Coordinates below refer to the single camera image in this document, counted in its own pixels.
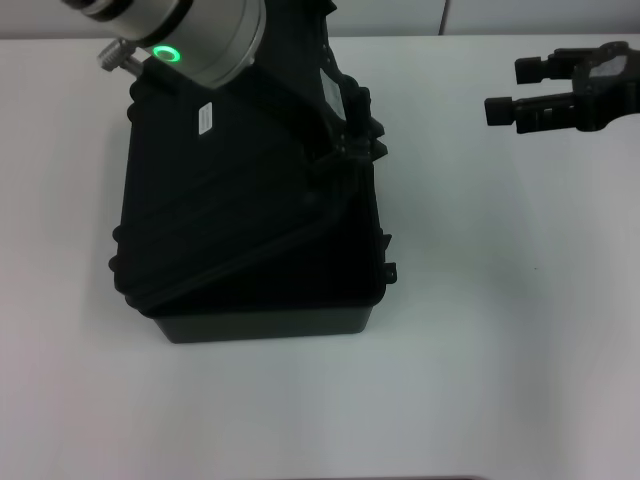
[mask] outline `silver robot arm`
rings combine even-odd
[[[253,63],[266,25],[264,0],[62,1],[122,39],[110,52],[111,61],[121,57],[119,66],[127,68],[139,47],[208,88],[230,82]]]

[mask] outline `black plastic case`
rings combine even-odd
[[[333,8],[267,0],[256,64],[228,89],[154,59],[131,88],[110,267],[172,342],[356,333],[396,280],[373,180],[384,129],[368,90],[335,65]],[[322,75],[339,86],[346,121]],[[209,104],[213,128],[200,133]]]

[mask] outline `sticker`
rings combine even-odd
[[[342,93],[340,93],[340,86],[331,80],[329,76],[324,73],[323,69],[320,69],[320,78],[322,78],[322,88],[324,90],[324,99],[329,106],[336,112],[336,115],[342,120],[346,120],[347,116],[344,114],[344,103],[342,103]]]
[[[198,134],[202,135],[213,128],[213,104],[209,102],[202,107],[198,117]]]
[[[591,73],[589,73],[589,78],[617,77],[624,72],[625,68],[627,68],[627,56],[619,55],[613,60],[609,60],[592,68]]]

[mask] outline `green light ring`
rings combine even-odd
[[[156,57],[158,57],[160,60],[164,60],[165,62],[169,62],[169,63],[179,62],[180,58],[182,57],[182,55],[180,55],[180,52],[178,50],[168,45],[158,45],[157,47],[154,47],[153,54]],[[171,55],[171,58],[166,58],[165,57],[166,54]]]

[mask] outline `white table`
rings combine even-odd
[[[516,58],[619,38],[334,41],[387,128],[399,282],[361,335],[196,346],[107,267],[131,78],[104,41],[0,42],[0,478],[639,478],[640,118],[483,109],[569,88]]]

